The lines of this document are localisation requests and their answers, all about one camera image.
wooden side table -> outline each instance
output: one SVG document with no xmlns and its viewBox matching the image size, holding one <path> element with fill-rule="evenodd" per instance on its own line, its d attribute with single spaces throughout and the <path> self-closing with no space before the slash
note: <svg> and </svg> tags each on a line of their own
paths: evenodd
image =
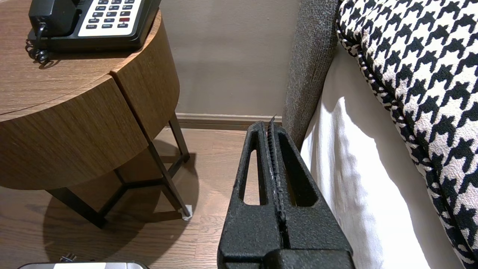
<svg viewBox="0 0 478 269">
<path fill-rule="evenodd" d="M 161 12 L 137 52 L 53 54 L 43 67 L 25 52 L 30 3 L 0 2 L 0 185 L 47 190 L 98 227 L 126 190 L 164 185 L 174 208 L 190 216 L 171 180 L 189 153 Z M 166 169 L 152 140 L 168 122 L 181 155 Z M 124 182 L 117 168 L 146 148 L 163 177 Z M 98 212 L 68 188 L 112 170 L 122 186 Z"/>
</svg>

coiled phone cord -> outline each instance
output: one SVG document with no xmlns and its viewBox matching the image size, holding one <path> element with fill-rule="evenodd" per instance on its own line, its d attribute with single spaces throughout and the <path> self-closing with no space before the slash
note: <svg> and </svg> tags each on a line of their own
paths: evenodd
<svg viewBox="0 0 478 269">
<path fill-rule="evenodd" d="M 42 65 L 47 64 L 50 59 L 48 58 L 48 51 L 46 49 L 39 49 L 38 45 L 42 39 L 43 32 L 46 30 L 46 24 L 41 22 L 38 31 L 36 32 L 36 41 L 32 44 L 30 39 L 27 39 L 25 50 L 28 52 L 28 56 L 33 60 L 39 62 Z"/>
</svg>

telephone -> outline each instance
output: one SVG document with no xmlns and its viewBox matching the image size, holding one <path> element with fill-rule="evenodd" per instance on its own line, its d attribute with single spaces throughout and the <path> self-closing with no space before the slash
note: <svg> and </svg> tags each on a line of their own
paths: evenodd
<svg viewBox="0 0 478 269">
<path fill-rule="evenodd" d="M 136 50 L 143 46 L 161 0 L 32 0 L 31 58 L 49 61 L 48 51 Z"/>
</svg>

beige wall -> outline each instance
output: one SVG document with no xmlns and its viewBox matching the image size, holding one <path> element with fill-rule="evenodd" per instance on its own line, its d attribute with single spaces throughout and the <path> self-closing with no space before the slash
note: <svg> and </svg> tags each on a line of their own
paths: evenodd
<svg viewBox="0 0 478 269">
<path fill-rule="evenodd" d="M 299 0 L 162 0 L 176 112 L 281 115 Z"/>
</svg>

hardwood floor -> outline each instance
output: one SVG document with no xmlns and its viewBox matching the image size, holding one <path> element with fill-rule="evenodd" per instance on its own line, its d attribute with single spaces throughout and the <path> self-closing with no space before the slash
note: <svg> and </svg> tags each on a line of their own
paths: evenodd
<svg viewBox="0 0 478 269">
<path fill-rule="evenodd" d="M 216 268 L 221 236 L 234 184 L 244 131 L 183 129 L 191 160 L 173 181 L 193 217 L 177 218 L 160 187 L 127 191 L 96 228 L 45 191 L 0 187 L 0 260 L 15 269 L 32 262 L 57 261 L 74 253 L 78 261 L 136 260 L 151 269 Z M 171 130 L 155 145 L 167 162 L 177 155 Z M 245 202 L 258 204 L 257 165 L 251 157 Z M 159 177 L 146 153 L 120 169 L 126 181 Z M 98 209 L 119 186 L 113 173 L 71 189 Z"/>
</svg>

